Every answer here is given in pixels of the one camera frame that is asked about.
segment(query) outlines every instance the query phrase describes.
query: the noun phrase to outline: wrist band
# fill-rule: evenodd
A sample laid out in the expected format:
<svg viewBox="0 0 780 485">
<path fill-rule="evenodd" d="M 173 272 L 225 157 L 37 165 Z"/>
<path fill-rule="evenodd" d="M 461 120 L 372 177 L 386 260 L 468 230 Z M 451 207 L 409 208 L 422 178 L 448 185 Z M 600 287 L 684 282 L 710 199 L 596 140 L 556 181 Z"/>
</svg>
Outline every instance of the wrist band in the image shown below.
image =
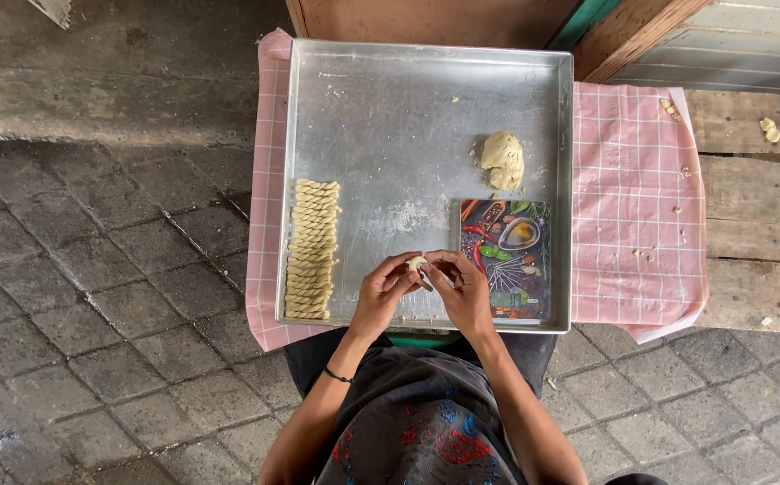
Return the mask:
<svg viewBox="0 0 780 485">
<path fill-rule="evenodd" d="M 325 373 L 325 374 L 327 374 L 327 375 L 329 375 L 329 376 L 331 376 L 332 378 L 334 378 L 334 379 L 336 379 L 336 380 L 340 380 L 341 382 L 346 382 L 346 383 L 348 383 L 348 384 L 351 384 L 351 383 L 352 383 L 352 380 L 354 379 L 354 378 L 351 378 L 351 379 L 345 379 L 344 377 L 339 377 L 338 375 L 336 375 L 336 374 L 333 374 L 333 373 L 331 372 L 331 369 L 327 369 L 327 366 L 326 366 L 326 365 L 324 366 L 324 373 Z"/>
</svg>

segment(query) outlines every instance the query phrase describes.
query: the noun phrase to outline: pink grid paper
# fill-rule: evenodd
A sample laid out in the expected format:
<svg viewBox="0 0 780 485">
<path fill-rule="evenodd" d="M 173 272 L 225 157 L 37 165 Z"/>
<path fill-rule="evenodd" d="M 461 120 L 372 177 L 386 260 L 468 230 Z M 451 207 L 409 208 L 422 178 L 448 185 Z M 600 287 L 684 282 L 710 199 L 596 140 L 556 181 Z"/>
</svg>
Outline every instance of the pink grid paper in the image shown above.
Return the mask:
<svg viewBox="0 0 780 485">
<path fill-rule="evenodd" d="M 264 350 L 331 329 L 280 325 L 275 315 L 291 41 L 277 28 L 258 46 L 246 312 Z M 683 92 L 575 83 L 574 96 L 573 321 L 618 325 L 639 343 L 691 326 L 708 282 L 704 187 Z M 686 124 L 665 113 L 663 98 Z"/>
</svg>

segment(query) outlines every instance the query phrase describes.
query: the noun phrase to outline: metal baking tray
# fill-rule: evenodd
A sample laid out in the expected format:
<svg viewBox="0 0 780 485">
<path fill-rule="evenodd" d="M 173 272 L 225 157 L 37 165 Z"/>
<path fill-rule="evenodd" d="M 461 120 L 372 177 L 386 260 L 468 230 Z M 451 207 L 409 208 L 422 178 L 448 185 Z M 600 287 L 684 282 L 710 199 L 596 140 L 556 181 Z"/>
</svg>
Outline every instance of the metal baking tray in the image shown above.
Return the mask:
<svg viewBox="0 0 780 485">
<path fill-rule="evenodd" d="M 492 132 L 513 132 L 525 178 L 504 199 L 552 207 L 548 320 L 501 331 L 569 330 L 573 59 L 569 53 L 295 39 L 291 51 L 276 316 L 284 316 L 294 181 L 341 185 L 330 325 L 348 325 L 363 276 L 386 256 L 459 248 L 459 203 L 497 191 L 480 168 Z M 437 292 L 401 299 L 394 326 L 452 329 Z"/>
</svg>

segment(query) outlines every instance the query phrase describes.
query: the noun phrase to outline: green basil leaf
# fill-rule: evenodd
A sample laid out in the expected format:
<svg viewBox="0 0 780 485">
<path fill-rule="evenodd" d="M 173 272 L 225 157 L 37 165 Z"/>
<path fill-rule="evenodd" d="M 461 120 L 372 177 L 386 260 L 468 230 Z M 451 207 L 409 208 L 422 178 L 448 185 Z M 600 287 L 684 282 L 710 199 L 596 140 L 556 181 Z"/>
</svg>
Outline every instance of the green basil leaf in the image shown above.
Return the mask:
<svg viewBox="0 0 780 485">
<path fill-rule="evenodd" d="M 510 212 L 513 214 L 518 214 L 525 209 L 530 207 L 530 201 L 529 200 L 514 200 L 510 203 Z"/>
</svg>

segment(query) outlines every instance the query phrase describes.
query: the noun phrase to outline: red chili pepper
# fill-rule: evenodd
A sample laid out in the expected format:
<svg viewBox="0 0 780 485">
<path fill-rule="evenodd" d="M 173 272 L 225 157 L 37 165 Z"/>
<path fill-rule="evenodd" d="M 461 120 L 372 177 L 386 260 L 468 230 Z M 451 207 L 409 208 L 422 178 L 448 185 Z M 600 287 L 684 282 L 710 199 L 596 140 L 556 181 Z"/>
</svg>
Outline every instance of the red chili pepper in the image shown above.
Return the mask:
<svg viewBox="0 0 780 485">
<path fill-rule="evenodd" d="M 485 237 L 490 243 L 497 244 L 498 241 L 495 240 L 495 238 L 486 232 L 485 229 L 482 228 L 482 226 L 479 225 L 465 225 L 462 226 L 461 230 L 464 230 L 465 232 L 472 232 L 474 234 L 479 234 L 482 237 Z"/>
<path fill-rule="evenodd" d="M 482 239 L 477 239 L 476 242 L 473 243 L 473 250 L 471 251 L 471 258 L 473 258 L 473 265 L 477 267 L 478 270 L 483 275 L 486 275 L 486 269 L 483 268 L 483 263 L 480 260 L 480 247 L 483 245 Z"/>
</svg>

